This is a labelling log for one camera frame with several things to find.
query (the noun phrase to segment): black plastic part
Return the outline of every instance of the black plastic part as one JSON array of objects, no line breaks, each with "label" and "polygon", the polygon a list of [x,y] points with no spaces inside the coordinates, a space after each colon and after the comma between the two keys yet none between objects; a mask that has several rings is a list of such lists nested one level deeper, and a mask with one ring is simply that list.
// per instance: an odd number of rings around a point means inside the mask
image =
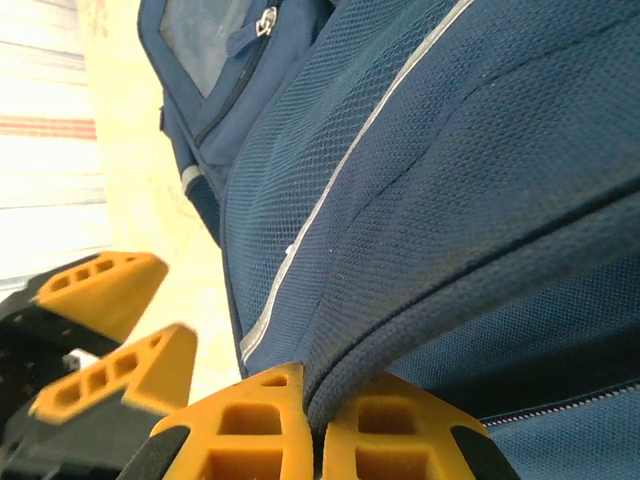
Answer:
[{"label": "black plastic part", "polygon": [[178,426],[149,438],[117,480],[162,480],[189,432],[188,427]]},{"label": "black plastic part", "polygon": [[51,382],[77,370],[56,351],[16,347],[0,340],[0,440],[20,407]]},{"label": "black plastic part", "polygon": [[94,469],[121,471],[162,418],[122,404],[122,393],[62,425],[30,417],[25,405],[6,425],[4,445],[13,452],[7,471],[40,476],[59,471],[79,478]]},{"label": "black plastic part", "polygon": [[3,339],[45,345],[62,355],[80,348],[101,357],[120,346],[115,340],[36,304],[22,305],[6,313],[8,315],[0,318],[0,338]]},{"label": "black plastic part", "polygon": [[476,480],[520,480],[490,438],[462,426],[453,427],[451,434]]}]

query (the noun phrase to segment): seam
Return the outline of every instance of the seam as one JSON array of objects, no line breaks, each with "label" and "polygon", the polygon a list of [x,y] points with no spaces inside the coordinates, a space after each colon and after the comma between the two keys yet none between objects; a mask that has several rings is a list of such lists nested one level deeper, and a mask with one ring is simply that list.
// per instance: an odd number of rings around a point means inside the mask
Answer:
[{"label": "seam", "polygon": [[459,272],[454,273],[449,278],[442,280],[438,285],[434,286],[433,288],[430,288],[426,292],[422,292],[418,294],[415,298],[409,300],[402,306],[399,306],[395,310],[391,311],[389,314],[385,316],[385,318],[376,322],[375,325],[372,325],[369,328],[367,328],[367,330],[362,334],[360,334],[357,339],[354,339],[354,341],[350,343],[349,347],[345,348],[340,353],[339,357],[332,360],[331,364],[326,369],[323,370],[323,373],[319,375],[319,379],[316,382],[314,382],[314,386],[310,388],[309,394],[305,395],[305,401],[304,401],[305,409],[312,402],[316,391],[322,385],[322,383],[324,382],[324,379],[328,376],[329,372],[331,372],[336,367],[336,365],[338,365],[342,361],[342,359],[346,357],[350,352],[357,349],[358,346],[362,343],[362,341],[365,338],[371,335],[374,331],[380,329],[384,325],[393,321],[393,319],[396,318],[398,315],[400,315],[402,312],[426,300],[428,297],[434,295],[436,292],[442,290],[443,288],[453,285],[458,280],[470,275],[471,273],[481,270],[482,268],[490,265],[491,263],[509,254],[512,254],[517,250],[520,250],[526,247],[527,245],[533,244],[534,242],[548,235],[551,235],[554,232],[557,232],[565,227],[568,227],[569,225],[572,225],[591,214],[594,214],[600,210],[603,210],[615,204],[616,202],[622,201],[625,198],[631,197],[637,193],[640,193],[640,176],[636,176],[622,185],[613,187],[609,191],[605,192],[600,198],[587,201],[581,207],[578,207],[571,212],[567,212],[565,215],[561,215],[553,221],[547,222],[547,224],[544,226],[531,230],[527,234],[523,235],[521,238],[515,239],[509,242],[507,245],[503,246],[502,248],[498,249],[494,253],[491,253],[489,255],[486,255],[483,258],[478,259],[476,262],[470,264],[469,266],[462,268],[462,270],[460,270]]}]

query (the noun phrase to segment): zipper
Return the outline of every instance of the zipper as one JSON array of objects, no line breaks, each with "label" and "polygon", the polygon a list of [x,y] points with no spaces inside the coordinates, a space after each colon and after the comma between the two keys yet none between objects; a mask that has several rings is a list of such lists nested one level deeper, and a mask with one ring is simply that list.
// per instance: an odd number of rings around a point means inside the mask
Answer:
[{"label": "zipper", "polygon": [[227,116],[229,111],[238,101],[238,98],[240,98],[240,95],[242,95],[242,92],[244,92],[244,89],[249,84],[249,80],[251,80],[251,77],[258,67],[258,63],[260,62],[262,55],[267,49],[267,45],[269,44],[269,40],[271,39],[271,34],[273,33],[273,29],[275,28],[278,19],[278,10],[282,6],[283,2],[284,0],[272,0],[267,5],[267,8],[262,12],[262,16],[260,17],[260,19],[258,19],[255,24],[249,24],[248,26],[251,33],[255,36],[252,35],[249,39],[241,41],[237,47],[231,49],[231,53],[235,53],[237,55],[249,45],[257,44],[255,50],[247,61],[245,68],[242,70],[242,73],[240,73],[236,84],[233,86],[231,94],[222,104],[222,107],[218,111],[217,115],[194,138],[194,143],[197,148],[202,145],[202,142],[204,141],[206,136],[209,135],[211,130],[213,130],[224,119],[224,117]]},{"label": "zipper", "polygon": [[520,420],[527,420],[534,417],[542,417],[544,415],[550,415],[552,413],[564,412],[566,410],[572,410],[574,408],[583,407],[600,400],[606,400],[615,398],[625,393],[631,393],[638,389],[640,383],[637,380],[630,382],[626,385],[617,386],[607,390],[603,390],[598,393],[585,395],[584,397],[574,398],[567,402],[559,402],[556,405],[549,405],[544,408],[530,409],[521,411],[519,413],[512,413],[508,415],[498,416],[491,419],[481,421],[482,425],[486,428],[496,427],[498,425],[505,425],[508,423],[519,422]]}]

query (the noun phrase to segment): clear plastic window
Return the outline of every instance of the clear plastic window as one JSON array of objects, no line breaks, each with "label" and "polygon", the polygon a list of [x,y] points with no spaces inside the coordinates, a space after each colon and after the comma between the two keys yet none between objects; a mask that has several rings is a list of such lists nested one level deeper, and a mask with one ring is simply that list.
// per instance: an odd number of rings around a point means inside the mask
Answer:
[{"label": "clear plastic window", "polygon": [[227,60],[227,37],[238,30],[249,0],[168,0],[160,34],[203,97]]}]

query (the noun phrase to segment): yellow honeycomb block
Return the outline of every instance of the yellow honeycomb block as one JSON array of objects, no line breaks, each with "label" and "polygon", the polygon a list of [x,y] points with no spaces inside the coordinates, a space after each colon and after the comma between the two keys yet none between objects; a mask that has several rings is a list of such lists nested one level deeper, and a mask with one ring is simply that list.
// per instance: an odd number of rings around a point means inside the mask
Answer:
[{"label": "yellow honeycomb block", "polygon": [[312,480],[300,364],[262,372],[162,419],[190,434],[163,480]]},{"label": "yellow honeycomb block", "polygon": [[124,390],[122,403],[168,415],[189,401],[196,348],[193,331],[171,325],[48,385],[29,414],[59,425]]},{"label": "yellow honeycomb block", "polygon": [[53,275],[38,291],[42,308],[124,342],[167,274],[149,253],[103,252]]},{"label": "yellow honeycomb block", "polygon": [[454,426],[487,435],[473,417],[385,373],[329,424],[323,480],[475,480]]}]

